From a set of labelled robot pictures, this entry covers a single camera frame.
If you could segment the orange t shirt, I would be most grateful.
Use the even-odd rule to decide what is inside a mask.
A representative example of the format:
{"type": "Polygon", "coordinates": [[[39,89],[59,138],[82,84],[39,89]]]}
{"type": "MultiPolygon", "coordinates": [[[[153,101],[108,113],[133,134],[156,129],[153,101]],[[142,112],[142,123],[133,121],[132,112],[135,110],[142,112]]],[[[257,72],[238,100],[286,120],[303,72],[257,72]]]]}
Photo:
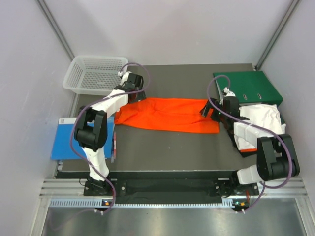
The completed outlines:
{"type": "Polygon", "coordinates": [[[147,98],[121,107],[115,114],[115,124],[147,130],[217,134],[219,123],[199,113],[205,104],[205,99],[147,98]]]}

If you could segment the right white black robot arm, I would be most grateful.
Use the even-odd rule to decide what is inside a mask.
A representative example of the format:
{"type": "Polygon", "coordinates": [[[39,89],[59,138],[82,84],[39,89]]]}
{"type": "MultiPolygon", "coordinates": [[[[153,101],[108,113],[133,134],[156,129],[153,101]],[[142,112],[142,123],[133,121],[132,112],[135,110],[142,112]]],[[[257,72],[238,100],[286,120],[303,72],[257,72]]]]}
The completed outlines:
{"type": "Polygon", "coordinates": [[[300,174],[293,139],[288,134],[276,134],[270,128],[250,123],[250,119],[240,115],[241,106],[235,96],[226,96],[222,102],[209,98],[200,114],[206,117],[213,109],[210,118],[222,123],[229,136],[245,139],[256,149],[256,164],[234,171],[229,183],[230,190],[237,195],[247,190],[248,184],[286,178],[300,174]]]}

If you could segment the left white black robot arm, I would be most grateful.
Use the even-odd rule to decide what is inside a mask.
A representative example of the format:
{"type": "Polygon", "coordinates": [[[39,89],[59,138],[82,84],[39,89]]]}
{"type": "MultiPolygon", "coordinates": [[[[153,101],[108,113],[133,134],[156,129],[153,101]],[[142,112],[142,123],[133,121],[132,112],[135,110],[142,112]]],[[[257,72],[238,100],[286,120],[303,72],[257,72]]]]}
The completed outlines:
{"type": "Polygon", "coordinates": [[[90,168],[95,190],[106,195],[112,184],[106,180],[109,169],[104,146],[108,137],[108,119],[123,106],[146,99],[144,79],[132,72],[120,73],[121,82],[111,93],[92,105],[84,107],[76,119],[73,137],[82,148],[90,168]]]}

